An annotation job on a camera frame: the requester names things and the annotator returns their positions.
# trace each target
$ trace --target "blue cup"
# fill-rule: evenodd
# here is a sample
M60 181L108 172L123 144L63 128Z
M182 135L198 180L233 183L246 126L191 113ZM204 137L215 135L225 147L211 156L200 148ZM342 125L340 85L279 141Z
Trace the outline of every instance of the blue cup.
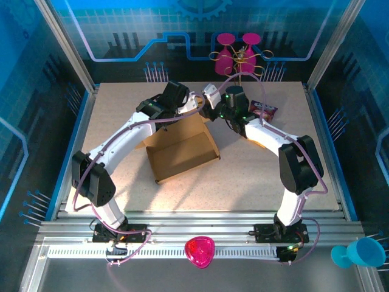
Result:
M359 266L382 266L386 261L385 250L375 239L364 237L344 246L335 246L331 251L332 261L341 268L353 263Z

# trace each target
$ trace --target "white table surface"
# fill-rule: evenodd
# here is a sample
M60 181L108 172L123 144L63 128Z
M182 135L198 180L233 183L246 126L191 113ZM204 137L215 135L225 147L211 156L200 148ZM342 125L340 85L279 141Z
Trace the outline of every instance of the white table surface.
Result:
M207 83L184 83L200 91ZM337 210L338 205L317 133L300 82L264 82L267 104L276 106L272 125L297 136L313 138L325 169L327 195L310 196L305 209ZM102 83L82 150L95 148L119 129L144 99L164 90L166 83ZM262 101L255 82L243 82L246 96ZM277 210L283 196L278 158L231 131L224 120L207 122L221 152L221 160L192 170L161 186L154 182L146 150L132 151L116 168L112 179L121 210ZM71 211L74 188L66 210ZM88 203L79 196L77 205Z

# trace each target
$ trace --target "candy wrapper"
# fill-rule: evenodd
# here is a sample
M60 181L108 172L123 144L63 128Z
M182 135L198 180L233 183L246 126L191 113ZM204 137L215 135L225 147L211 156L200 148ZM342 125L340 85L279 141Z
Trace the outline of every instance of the candy wrapper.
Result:
M252 100L250 104L250 112L260 117L262 107L263 107L263 103ZM265 105L263 109L263 119L266 122L270 123L273 120L274 114L277 111L277 109L278 108L276 108L275 106Z

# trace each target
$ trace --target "cardboard box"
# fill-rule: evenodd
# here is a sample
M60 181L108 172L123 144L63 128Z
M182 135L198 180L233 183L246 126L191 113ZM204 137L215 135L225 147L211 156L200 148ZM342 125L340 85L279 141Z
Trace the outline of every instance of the cardboard box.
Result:
M146 147L156 182L168 179L220 159L220 152L199 114L179 120L146 138Z

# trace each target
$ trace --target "red heart-shaped object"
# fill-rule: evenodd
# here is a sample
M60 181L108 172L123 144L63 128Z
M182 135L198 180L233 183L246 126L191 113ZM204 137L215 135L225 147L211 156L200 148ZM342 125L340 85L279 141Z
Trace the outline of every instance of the red heart-shaped object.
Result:
M185 244L188 260L200 269L209 266L215 256L215 242L212 238L198 236Z

